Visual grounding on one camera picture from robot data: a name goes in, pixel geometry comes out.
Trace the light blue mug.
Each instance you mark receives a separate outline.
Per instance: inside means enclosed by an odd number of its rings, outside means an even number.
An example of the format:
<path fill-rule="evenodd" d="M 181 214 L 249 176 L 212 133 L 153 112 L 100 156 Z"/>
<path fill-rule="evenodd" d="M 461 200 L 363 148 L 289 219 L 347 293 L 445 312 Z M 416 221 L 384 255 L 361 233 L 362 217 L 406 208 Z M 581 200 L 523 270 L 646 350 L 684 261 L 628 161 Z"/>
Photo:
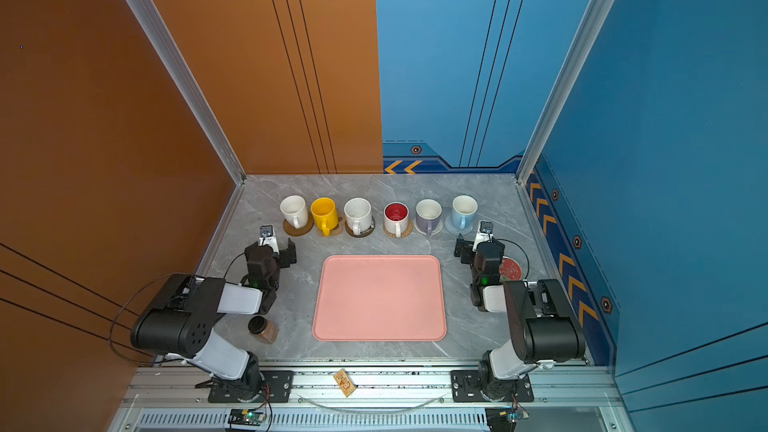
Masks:
<path fill-rule="evenodd" d="M 453 216 L 467 216 L 471 217 L 472 225 L 475 215 L 478 210 L 477 201 L 469 195 L 456 196 L 452 201 L 452 213 Z"/>

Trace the cream white mug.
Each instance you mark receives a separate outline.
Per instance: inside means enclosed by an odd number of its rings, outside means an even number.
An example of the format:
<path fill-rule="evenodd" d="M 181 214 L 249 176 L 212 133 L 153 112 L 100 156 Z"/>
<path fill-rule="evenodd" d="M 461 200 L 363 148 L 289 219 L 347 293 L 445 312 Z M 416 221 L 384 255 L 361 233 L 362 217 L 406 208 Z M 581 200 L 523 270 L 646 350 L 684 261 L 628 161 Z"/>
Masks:
<path fill-rule="evenodd" d="M 284 220 L 294 229 L 301 229 L 309 222 L 306 201 L 299 195 L 291 195 L 280 203 L 280 211 Z"/>

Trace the purple mug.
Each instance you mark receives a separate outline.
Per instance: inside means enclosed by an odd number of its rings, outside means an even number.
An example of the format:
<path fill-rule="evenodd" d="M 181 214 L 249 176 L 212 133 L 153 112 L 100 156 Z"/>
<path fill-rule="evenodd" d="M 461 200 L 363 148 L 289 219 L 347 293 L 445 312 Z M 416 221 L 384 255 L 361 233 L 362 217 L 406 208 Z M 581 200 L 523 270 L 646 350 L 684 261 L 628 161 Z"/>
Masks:
<path fill-rule="evenodd" d="M 434 199 L 423 199 L 416 205 L 416 218 L 419 227 L 430 231 L 434 224 L 442 219 L 442 206 Z"/>

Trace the light round wooden coaster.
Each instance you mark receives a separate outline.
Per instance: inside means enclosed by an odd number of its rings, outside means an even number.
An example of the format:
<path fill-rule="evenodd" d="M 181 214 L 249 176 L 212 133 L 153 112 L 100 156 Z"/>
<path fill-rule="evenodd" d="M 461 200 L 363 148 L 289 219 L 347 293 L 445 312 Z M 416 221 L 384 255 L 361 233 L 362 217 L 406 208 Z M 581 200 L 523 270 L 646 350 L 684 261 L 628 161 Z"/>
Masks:
<path fill-rule="evenodd" d="M 294 227 L 288 220 L 283 220 L 283 223 L 282 223 L 282 228 L 284 232 L 292 237 L 303 236 L 309 233 L 313 227 L 314 227 L 314 219 L 312 217 L 309 217 L 307 223 L 301 228 Z"/>

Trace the white mug red inside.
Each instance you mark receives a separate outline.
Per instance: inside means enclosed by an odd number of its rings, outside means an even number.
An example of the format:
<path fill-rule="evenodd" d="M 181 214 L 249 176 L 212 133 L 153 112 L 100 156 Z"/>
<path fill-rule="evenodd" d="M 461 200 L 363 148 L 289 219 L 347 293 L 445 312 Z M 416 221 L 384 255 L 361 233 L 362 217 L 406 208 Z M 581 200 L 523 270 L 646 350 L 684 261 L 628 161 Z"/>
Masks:
<path fill-rule="evenodd" d="M 409 223 L 409 209 L 401 202 L 389 203 L 384 209 L 384 226 L 391 232 L 405 228 Z"/>

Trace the yellow mug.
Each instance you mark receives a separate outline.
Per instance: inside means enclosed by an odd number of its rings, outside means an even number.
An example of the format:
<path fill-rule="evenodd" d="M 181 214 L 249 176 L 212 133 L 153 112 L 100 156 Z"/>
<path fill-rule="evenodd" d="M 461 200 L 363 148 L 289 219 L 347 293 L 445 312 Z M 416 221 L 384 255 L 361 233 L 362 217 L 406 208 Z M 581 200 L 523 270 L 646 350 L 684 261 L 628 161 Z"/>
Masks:
<path fill-rule="evenodd" d="M 336 204 L 329 197 L 321 197 L 311 204 L 311 213 L 318 230 L 326 237 L 338 227 L 339 218 Z"/>

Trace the dark brown round coaster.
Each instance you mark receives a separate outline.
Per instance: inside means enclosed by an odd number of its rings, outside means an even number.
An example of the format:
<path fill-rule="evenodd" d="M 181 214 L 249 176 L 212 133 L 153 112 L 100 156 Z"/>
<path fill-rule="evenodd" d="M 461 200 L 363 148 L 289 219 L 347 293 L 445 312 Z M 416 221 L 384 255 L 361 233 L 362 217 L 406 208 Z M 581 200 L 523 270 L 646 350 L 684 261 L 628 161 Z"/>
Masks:
<path fill-rule="evenodd" d="M 375 221 L 371 222 L 371 225 L 366 230 L 357 230 L 350 226 L 349 222 L 345 223 L 346 232 L 354 238 L 365 238 L 373 233 L 375 230 Z"/>

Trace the white speckled mug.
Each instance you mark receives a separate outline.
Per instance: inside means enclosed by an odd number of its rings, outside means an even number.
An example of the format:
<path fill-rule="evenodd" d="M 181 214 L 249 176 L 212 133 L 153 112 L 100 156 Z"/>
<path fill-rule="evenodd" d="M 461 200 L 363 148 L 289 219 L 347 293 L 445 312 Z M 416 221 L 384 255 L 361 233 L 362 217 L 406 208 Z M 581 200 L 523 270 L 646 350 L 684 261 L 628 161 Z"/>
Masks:
<path fill-rule="evenodd" d="M 352 198 L 344 205 L 345 223 L 357 230 L 366 230 L 373 220 L 372 207 L 365 198 Z"/>

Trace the woven rattan round coaster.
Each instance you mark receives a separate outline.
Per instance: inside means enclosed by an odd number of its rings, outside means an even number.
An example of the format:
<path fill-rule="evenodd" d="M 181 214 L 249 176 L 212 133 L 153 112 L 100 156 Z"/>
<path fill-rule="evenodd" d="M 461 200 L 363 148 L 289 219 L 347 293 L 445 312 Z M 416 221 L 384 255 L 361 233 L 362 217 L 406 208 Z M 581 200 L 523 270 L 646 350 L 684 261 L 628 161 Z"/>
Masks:
<path fill-rule="evenodd" d="M 391 232 L 386 226 L 383 226 L 383 231 L 391 238 L 405 238 L 412 233 L 413 223 L 409 222 L 405 228 L 395 229 L 394 232 Z"/>

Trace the light blue woven coaster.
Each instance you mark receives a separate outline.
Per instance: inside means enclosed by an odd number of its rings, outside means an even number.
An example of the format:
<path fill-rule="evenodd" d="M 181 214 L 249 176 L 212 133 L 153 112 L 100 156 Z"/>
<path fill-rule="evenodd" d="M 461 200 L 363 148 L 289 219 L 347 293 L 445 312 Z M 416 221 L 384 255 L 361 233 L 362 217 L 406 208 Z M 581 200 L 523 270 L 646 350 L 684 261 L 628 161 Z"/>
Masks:
<path fill-rule="evenodd" d="M 472 231 L 473 228 L 471 217 L 463 215 L 449 216 L 445 220 L 444 225 L 446 230 L 454 236 L 467 235 Z"/>

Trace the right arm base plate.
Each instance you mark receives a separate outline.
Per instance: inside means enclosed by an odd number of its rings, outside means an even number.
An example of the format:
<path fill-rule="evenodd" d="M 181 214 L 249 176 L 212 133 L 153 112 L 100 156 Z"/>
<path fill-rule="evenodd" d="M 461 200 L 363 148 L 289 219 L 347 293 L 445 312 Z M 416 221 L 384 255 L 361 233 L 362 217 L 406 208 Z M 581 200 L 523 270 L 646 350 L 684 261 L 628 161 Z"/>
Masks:
<path fill-rule="evenodd" d="M 535 400 L 529 376 L 500 380 L 478 370 L 453 370 L 450 373 L 452 398 L 457 403 L 504 402 L 532 403 Z"/>

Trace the cork paw print coaster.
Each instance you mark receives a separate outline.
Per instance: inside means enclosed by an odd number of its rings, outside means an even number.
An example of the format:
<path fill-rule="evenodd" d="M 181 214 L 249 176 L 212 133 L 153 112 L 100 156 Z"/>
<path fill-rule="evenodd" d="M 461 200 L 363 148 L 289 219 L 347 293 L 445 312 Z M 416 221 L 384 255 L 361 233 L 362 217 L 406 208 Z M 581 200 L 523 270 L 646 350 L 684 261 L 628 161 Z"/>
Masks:
<path fill-rule="evenodd" d="M 319 236 L 321 236 L 321 237 L 326 237 L 326 236 L 339 236 L 339 235 L 341 235 L 341 234 L 342 234 L 342 232 L 343 232 L 343 231 L 344 231 L 344 223 L 343 223 L 343 222 L 339 222 L 335 228 L 333 228 L 333 229 L 331 229 L 331 230 L 330 230 L 330 232 L 329 232 L 329 234 L 328 234 L 328 235 L 326 235 L 326 234 L 324 233 L 324 231 L 323 231 L 321 228 L 318 228 L 318 229 L 317 229 L 317 233 L 318 233 L 318 235 L 319 235 Z"/>

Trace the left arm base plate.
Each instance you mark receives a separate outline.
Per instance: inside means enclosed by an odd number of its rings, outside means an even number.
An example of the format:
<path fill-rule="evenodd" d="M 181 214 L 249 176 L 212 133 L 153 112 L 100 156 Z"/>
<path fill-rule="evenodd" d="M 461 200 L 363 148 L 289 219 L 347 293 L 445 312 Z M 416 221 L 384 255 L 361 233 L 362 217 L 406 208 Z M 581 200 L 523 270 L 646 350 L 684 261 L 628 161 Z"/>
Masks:
<path fill-rule="evenodd" d="M 209 403 L 262 403 L 289 402 L 293 388 L 294 372 L 291 370 L 262 371 L 254 385 L 241 381 L 212 380 L 208 395 Z"/>

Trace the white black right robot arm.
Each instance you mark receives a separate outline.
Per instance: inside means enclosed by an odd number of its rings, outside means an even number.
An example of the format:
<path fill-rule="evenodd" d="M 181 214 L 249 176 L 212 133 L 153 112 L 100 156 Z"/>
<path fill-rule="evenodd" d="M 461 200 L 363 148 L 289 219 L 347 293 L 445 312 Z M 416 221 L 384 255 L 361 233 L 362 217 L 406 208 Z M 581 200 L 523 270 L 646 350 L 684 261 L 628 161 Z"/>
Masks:
<path fill-rule="evenodd" d="M 587 344 L 562 285 L 556 279 L 503 278 L 504 242 L 456 240 L 454 256 L 471 270 L 470 298 L 482 312 L 504 314 L 509 339 L 485 352 L 476 372 L 454 371 L 454 400 L 531 402 L 528 375 L 540 368 L 579 359 Z"/>

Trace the multicolour woven round coaster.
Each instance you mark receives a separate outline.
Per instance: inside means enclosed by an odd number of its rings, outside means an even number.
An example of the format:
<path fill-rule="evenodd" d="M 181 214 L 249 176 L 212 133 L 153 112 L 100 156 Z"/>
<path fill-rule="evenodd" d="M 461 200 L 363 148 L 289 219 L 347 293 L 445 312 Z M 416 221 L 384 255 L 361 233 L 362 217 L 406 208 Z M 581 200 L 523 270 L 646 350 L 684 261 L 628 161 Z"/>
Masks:
<path fill-rule="evenodd" d="M 420 228 L 418 222 L 414 223 L 414 229 L 422 235 L 435 236 L 444 229 L 443 220 L 442 219 L 438 220 L 430 231 Z"/>

